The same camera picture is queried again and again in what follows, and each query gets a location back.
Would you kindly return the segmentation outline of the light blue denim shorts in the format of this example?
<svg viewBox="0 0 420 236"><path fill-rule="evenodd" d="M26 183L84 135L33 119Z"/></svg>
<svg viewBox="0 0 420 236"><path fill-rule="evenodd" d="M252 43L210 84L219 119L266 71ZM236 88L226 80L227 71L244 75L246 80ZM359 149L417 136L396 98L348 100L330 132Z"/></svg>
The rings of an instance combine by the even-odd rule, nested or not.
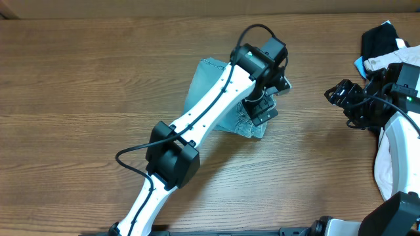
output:
<svg viewBox="0 0 420 236"><path fill-rule="evenodd" d="M226 62L214 58L202 58L199 61L184 102L183 114L193 108L217 82L226 65ZM267 124L268 121L255 126L242 103L238 103L220 121L215 130L235 133L246 138L262 138Z"/></svg>

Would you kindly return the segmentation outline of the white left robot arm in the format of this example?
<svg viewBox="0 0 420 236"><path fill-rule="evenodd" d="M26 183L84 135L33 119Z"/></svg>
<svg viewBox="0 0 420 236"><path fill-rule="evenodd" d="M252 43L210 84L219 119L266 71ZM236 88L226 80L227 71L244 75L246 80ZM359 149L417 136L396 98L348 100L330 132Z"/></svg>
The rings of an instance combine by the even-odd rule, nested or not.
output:
<svg viewBox="0 0 420 236"><path fill-rule="evenodd" d="M149 235L152 224L169 196L184 187L200 167L199 149L214 127L236 105L256 127L278 115L273 94L287 92L284 76L288 51L271 37L262 48L240 45L230 63L209 91L170 125L160 121L146 149L148 162L142 189L126 217L108 235Z"/></svg>

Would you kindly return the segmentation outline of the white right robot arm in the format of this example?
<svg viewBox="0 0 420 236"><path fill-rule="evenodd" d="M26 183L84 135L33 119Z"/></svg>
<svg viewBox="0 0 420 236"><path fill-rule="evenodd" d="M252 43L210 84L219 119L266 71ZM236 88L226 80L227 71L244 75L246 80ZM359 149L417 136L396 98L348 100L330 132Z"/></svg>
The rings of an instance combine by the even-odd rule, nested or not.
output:
<svg viewBox="0 0 420 236"><path fill-rule="evenodd" d="M419 67L391 63L373 73L365 87L348 79L325 92L343 109L350 128L383 129L392 167L390 198L361 222L322 216L302 235L418 235Z"/></svg>

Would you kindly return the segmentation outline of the light blue garment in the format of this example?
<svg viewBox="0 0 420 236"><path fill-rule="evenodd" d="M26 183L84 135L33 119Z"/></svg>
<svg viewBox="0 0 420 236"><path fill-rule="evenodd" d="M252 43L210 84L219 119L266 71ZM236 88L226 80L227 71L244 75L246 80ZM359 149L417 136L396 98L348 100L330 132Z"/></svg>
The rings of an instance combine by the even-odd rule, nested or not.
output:
<svg viewBox="0 0 420 236"><path fill-rule="evenodd" d="M366 74L366 70L364 67L364 62L363 62L363 57L359 57L355 62L354 62L354 66L355 68L358 70L359 74L362 76L363 79L367 79L367 74Z"/></svg>

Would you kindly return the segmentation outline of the beige trousers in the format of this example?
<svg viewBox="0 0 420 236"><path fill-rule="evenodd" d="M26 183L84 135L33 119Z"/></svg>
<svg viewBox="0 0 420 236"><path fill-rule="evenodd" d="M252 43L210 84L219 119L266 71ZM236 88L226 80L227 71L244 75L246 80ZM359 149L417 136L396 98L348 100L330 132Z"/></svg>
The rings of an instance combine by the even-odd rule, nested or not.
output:
<svg viewBox="0 0 420 236"><path fill-rule="evenodd" d="M408 47L364 61L368 72L388 68L391 63L419 65L419 47ZM374 178L387 201L395 193L419 193L419 135L400 113L381 129L374 164Z"/></svg>

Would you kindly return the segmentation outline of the black folded garment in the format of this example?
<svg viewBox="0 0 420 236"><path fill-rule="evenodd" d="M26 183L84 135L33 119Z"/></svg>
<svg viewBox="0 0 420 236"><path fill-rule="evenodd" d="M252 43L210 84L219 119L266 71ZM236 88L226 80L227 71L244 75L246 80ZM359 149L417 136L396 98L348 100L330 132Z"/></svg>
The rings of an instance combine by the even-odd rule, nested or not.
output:
<svg viewBox="0 0 420 236"><path fill-rule="evenodd" d="M362 61L408 47L410 44L398 36L395 27L389 22L385 22L363 33Z"/></svg>

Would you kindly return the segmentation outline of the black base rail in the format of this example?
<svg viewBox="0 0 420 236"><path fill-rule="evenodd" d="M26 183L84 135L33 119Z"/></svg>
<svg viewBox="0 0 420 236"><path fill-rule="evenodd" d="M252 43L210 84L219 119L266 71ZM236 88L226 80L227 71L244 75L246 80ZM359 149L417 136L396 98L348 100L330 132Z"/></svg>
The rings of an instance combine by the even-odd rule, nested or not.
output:
<svg viewBox="0 0 420 236"><path fill-rule="evenodd" d="M150 236L307 236L309 227L281 227L277 230L245 230L245 231L191 231L170 232L153 231Z"/></svg>

